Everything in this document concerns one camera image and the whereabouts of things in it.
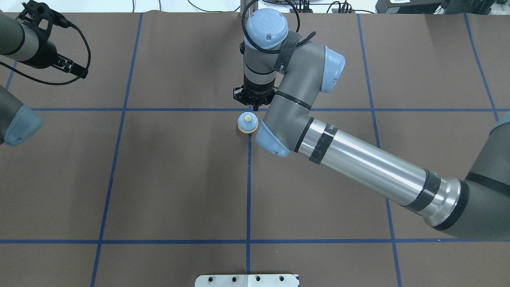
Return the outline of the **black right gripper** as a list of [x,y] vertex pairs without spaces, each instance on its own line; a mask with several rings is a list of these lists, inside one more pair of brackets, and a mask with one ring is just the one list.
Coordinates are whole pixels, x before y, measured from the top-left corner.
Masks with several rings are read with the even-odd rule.
[[253,112],[257,112],[259,106],[271,104],[276,91],[275,82],[267,84],[244,82],[241,87],[233,89],[233,99],[243,105],[253,106]]

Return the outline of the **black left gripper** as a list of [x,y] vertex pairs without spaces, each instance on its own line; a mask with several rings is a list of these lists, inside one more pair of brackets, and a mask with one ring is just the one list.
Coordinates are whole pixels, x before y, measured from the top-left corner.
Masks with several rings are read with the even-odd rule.
[[36,69],[54,67],[82,79],[88,76],[88,69],[58,54],[57,48],[52,42],[40,45],[36,54],[28,60],[28,65]]

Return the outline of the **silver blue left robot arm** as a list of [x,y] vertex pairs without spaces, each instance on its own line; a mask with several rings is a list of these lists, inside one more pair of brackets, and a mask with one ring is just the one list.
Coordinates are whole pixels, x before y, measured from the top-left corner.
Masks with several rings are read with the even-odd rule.
[[[70,58],[58,53],[49,40],[53,26],[73,28],[87,49],[87,64],[82,67]],[[1,13],[1,55],[16,63],[35,69],[53,67],[74,78],[65,82],[49,82],[29,76],[15,67],[2,62],[1,66],[33,82],[64,86],[84,79],[88,75],[92,53],[83,32],[65,16],[45,5],[25,8],[16,18]],[[43,120],[6,87],[1,87],[1,144],[16,147],[31,138],[43,125]]]

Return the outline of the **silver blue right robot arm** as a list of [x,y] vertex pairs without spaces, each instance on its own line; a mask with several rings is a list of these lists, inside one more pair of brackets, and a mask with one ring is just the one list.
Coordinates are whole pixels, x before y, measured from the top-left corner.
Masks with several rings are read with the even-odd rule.
[[310,116],[320,92],[337,84],[345,58],[288,29],[264,8],[241,13],[243,86],[234,98],[257,110],[269,105],[256,142],[286,157],[293,151],[329,167],[405,209],[433,229],[469,240],[509,239],[509,114],[491,130],[464,180],[442,178]]

